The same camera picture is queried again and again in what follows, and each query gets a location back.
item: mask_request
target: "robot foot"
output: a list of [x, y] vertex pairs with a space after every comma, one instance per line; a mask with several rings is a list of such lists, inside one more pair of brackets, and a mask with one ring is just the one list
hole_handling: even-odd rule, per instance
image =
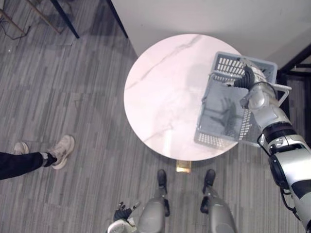
[[159, 185], [160, 189], [164, 189], [165, 190], [165, 194], [167, 194], [167, 189], [166, 189], [166, 172], [165, 170], [161, 169], [159, 171], [157, 171], [157, 182]]
[[204, 178], [204, 187], [203, 187], [203, 194], [205, 194], [206, 187], [213, 186], [214, 180], [215, 180], [216, 172], [213, 169], [209, 169], [206, 172], [205, 178]]

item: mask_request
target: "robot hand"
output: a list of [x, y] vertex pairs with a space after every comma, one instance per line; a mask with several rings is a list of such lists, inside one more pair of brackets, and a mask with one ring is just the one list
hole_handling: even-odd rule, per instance
[[126, 220], [131, 215], [132, 211], [135, 210], [139, 206], [140, 202], [137, 202], [135, 205], [133, 205], [132, 208], [126, 209], [125, 205], [123, 204], [123, 201], [121, 201], [118, 205], [118, 209], [115, 211], [115, 214], [113, 215], [113, 221], [118, 221], [120, 219]]

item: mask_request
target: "black wire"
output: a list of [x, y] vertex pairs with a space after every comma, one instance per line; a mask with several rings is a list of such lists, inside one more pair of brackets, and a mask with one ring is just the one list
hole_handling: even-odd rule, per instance
[[284, 189], [280, 188], [280, 192], [281, 192], [281, 197], [282, 197], [282, 200], [283, 200], [285, 207], [294, 213], [294, 208], [289, 207], [286, 200], [285, 200]]
[[295, 208], [295, 207], [294, 207], [294, 208], [291, 208], [291, 207], [288, 206], [288, 204], [287, 204], [287, 202], [286, 202], [286, 200], [285, 200], [285, 197], [284, 197], [284, 194], [286, 194], [286, 193], [284, 192], [284, 189], [280, 188], [280, 192], [281, 192], [281, 197], [282, 197], [282, 200], [283, 200], [283, 203], [284, 203], [285, 207], [286, 207], [287, 209], [289, 209], [290, 211], [292, 211], [292, 213], [295, 215], [295, 217], [300, 221], [300, 218], [299, 218], [299, 216], [297, 215], [297, 210], [296, 210], [296, 208]]
[[257, 143], [258, 145], [260, 145], [260, 147], [264, 150], [264, 152], [266, 152], [266, 154], [270, 157], [271, 155], [269, 154], [269, 152], [266, 150], [265, 147], [263, 147], [263, 145], [259, 142], [259, 139], [261, 138], [261, 136], [263, 135], [263, 133], [257, 138]]
[[4, 19], [3, 16], [1, 16], [1, 17], [0, 17], [0, 26], [1, 26], [1, 28], [3, 29], [4, 34], [5, 34], [7, 37], [9, 37], [11, 40], [17, 40], [17, 39], [20, 39], [20, 38], [25, 37], [25, 36], [28, 34], [29, 29], [30, 29], [30, 26], [29, 26], [27, 32], [25, 33], [25, 35], [21, 35], [21, 36], [18, 36], [18, 37], [13, 38], [13, 37], [11, 37], [11, 36], [6, 32], [6, 30], [5, 30], [4, 26], [3, 26], [3, 23], [7, 23], [7, 21], [5, 21], [5, 19]]
[[255, 85], [258, 85], [258, 84], [260, 84], [260, 83], [268, 84], [268, 85], [271, 87], [271, 89], [273, 90], [275, 96], [277, 97], [277, 92], [276, 92], [276, 90], [274, 89], [274, 87], [271, 85], [271, 83], [268, 83], [268, 82], [265, 82], [265, 81], [260, 81], [260, 82], [258, 82], [258, 83], [254, 83], [254, 84], [251, 86], [251, 88], [250, 88], [249, 90], [251, 90]]

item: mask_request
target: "person's leg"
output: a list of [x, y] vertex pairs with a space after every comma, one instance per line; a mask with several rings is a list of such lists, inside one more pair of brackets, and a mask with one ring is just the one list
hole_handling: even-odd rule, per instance
[[67, 163], [67, 157], [74, 149], [74, 138], [65, 135], [47, 153], [28, 153], [25, 143], [16, 143], [14, 154], [0, 152], [0, 180], [20, 176], [34, 171], [41, 166], [61, 169]]

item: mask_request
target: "floor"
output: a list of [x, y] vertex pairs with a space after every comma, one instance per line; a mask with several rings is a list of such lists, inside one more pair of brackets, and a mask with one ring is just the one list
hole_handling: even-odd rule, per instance
[[[156, 187], [156, 171], [168, 174], [171, 216], [167, 233], [206, 233], [200, 213], [205, 172], [217, 172], [215, 189], [229, 204], [241, 233], [302, 233], [280, 198], [264, 153], [238, 145], [214, 159], [176, 173], [175, 160], [148, 149], [132, 131], [123, 87], [137, 59], [104, 0], [71, 0], [80, 34], [61, 35], [25, 1], [6, 1], [7, 14], [29, 34], [10, 40], [0, 30], [0, 151], [25, 141], [45, 151], [65, 133], [76, 139], [68, 165], [41, 168], [0, 181], [1, 233], [103, 233], [119, 201], [144, 205]], [[38, 6], [63, 27], [47, 0]], [[5, 25], [8, 33], [18, 36]], [[137, 218], [142, 206], [133, 212]]]

